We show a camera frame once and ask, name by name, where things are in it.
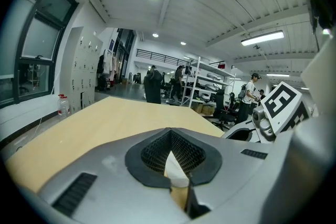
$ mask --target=black vent grille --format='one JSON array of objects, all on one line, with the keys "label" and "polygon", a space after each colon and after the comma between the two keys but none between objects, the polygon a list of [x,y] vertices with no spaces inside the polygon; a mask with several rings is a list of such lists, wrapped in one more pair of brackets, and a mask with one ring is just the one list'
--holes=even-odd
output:
[{"label": "black vent grille", "polygon": [[53,207],[70,217],[88,192],[97,176],[81,173],[54,202]]},{"label": "black vent grille", "polygon": [[267,153],[259,152],[259,151],[252,151],[248,149],[243,150],[241,153],[244,155],[251,156],[254,158],[259,158],[259,159],[265,159],[267,157]]},{"label": "black vent grille", "polygon": [[150,169],[164,174],[166,161],[170,153],[171,138],[169,133],[154,140],[141,152],[141,159]]},{"label": "black vent grille", "polygon": [[180,135],[172,134],[172,152],[186,176],[205,160],[205,152]]},{"label": "black vent grille", "polygon": [[174,132],[157,138],[141,152],[141,159],[150,169],[164,174],[172,151],[186,176],[205,160],[205,151]]}]

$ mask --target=recessed ceiling light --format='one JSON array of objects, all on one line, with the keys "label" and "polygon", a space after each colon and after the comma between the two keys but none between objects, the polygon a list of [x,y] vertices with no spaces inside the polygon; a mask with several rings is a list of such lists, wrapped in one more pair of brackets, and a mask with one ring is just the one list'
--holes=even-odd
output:
[{"label": "recessed ceiling light", "polygon": [[322,34],[324,34],[324,35],[330,35],[330,29],[324,29],[322,31]]},{"label": "recessed ceiling light", "polygon": [[266,74],[268,76],[272,76],[272,77],[289,77],[288,74]]},{"label": "recessed ceiling light", "polygon": [[264,42],[264,41],[269,41],[269,40],[278,39],[278,38],[284,38],[284,32],[282,30],[272,32],[272,33],[268,33],[268,34],[264,34],[264,35],[260,35],[260,36],[256,36],[256,37],[252,37],[252,38],[248,38],[248,39],[244,39],[244,40],[241,41],[241,43],[244,46],[247,46],[247,45],[252,45],[252,44],[255,44],[255,43],[261,43],[261,42]]}]

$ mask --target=office chair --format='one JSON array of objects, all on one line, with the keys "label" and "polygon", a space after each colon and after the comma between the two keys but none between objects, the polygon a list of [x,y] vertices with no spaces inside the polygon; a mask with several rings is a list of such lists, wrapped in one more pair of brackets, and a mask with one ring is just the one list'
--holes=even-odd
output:
[{"label": "office chair", "polygon": [[230,113],[233,113],[231,109],[225,110],[224,109],[224,90],[219,90],[216,93],[216,109],[213,114],[213,116],[205,116],[206,119],[218,119],[218,122],[212,122],[215,126],[219,127],[222,131],[223,129],[228,129],[224,124],[227,124],[229,122],[234,122],[236,119],[235,115],[232,115]]}]

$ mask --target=shelf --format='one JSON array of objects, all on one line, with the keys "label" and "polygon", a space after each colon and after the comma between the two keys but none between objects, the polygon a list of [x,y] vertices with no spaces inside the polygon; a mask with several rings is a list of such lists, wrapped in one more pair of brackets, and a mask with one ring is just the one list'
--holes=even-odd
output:
[{"label": "shelf", "polygon": [[211,78],[208,78],[208,77],[203,76],[203,75],[197,75],[197,78],[201,79],[201,80],[204,80],[204,81],[207,81],[207,82],[212,82],[214,84],[219,84],[219,85],[231,86],[232,87],[232,85],[230,85],[228,83],[225,83],[225,82],[222,82],[222,81],[219,81],[219,80],[215,80],[215,79],[211,79]]},{"label": "shelf", "polygon": [[200,89],[200,88],[195,88],[195,91],[200,91],[200,92],[208,92],[208,93],[214,93],[216,94],[217,92],[215,91],[209,91],[209,90],[204,90],[204,89]]},{"label": "shelf", "polygon": [[[198,61],[193,61],[190,65],[193,67],[197,67],[197,63]],[[199,63],[199,68],[207,70],[211,73],[217,74],[219,76],[225,76],[225,77],[235,77],[234,75],[232,75],[231,73],[224,71],[223,69],[219,69],[217,67],[213,67],[207,63],[201,62]]]},{"label": "shelf", "polygon": [[197,103],[202,103],[202,104],[207,104],[207,105],[214,105],[214,106],[216,106],[216,102],[205,102],[205,101],[203,101],[203,100],[197,100],[197,99],[192,99],[191,100],[192,102],[197,102]]}]

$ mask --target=person wearing cap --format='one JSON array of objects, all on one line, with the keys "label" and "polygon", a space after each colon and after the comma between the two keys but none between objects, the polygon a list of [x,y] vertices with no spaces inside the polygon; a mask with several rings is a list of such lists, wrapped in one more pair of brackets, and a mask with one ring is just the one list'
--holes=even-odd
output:
[{"label": "person wearing cap", "polygon": [[173,90],[170,94],[170,99],[174,98],[174,95],[176,94],[178,100],[181,100],[181,89],[182,89],[182,70],[183,70],[183,66],[179,66],[175,72],[175,82],[173,84]]},{"label": "person wearing cap", "polygon": [[260,93],[260,101],[261,101],[261,100],[264,99],[266,96],[265,96],[265,94],[264,94],[264,90],[263,90],[263,89],[259,90],[259,93]]},{"label": "person wearing cap", "polygon": [[237,114],[236,124],[247,120],[252,100],[255,100],[256,102],[259,101],[259,98],[253,95],[255,90],[254,83],[257,82],[258,79],[261,79],[261,76],[259,76],[258,73],[253,73],[251,80],[246,84],[246,93],[244,98],[240,102],[240,108]]}]

